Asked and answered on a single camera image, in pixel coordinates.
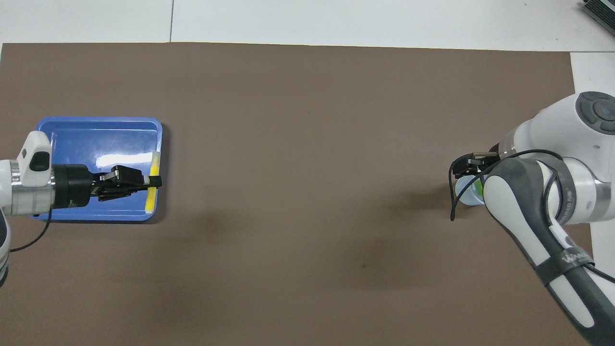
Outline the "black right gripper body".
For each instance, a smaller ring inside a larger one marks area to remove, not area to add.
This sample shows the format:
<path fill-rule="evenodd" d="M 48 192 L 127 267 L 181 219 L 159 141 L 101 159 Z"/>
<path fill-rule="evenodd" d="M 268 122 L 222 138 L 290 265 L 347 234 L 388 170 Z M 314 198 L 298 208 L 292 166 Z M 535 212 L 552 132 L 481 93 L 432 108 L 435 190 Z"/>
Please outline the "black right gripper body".
<path fill-rule="evenodd" d="M 474 175 L 487 175 L 500 160 L 499 153 L 474 153 Z"/>

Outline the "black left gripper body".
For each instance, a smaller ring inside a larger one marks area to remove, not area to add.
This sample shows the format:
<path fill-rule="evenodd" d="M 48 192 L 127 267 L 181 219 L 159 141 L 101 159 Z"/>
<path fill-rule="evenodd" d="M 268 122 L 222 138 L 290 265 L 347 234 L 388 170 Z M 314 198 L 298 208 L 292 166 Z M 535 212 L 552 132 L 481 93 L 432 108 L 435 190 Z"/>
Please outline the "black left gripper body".
<path fill-rule="evenodd" d="M 54 164 L 52 175 L 55 182 L 54 210 L 84 207 L 91 197 L 97 197 L 99 201 L 117 198 L 104 191 L 105 184 L 101 178 L 105 173 L 91 173 L 83 164 Z"/>

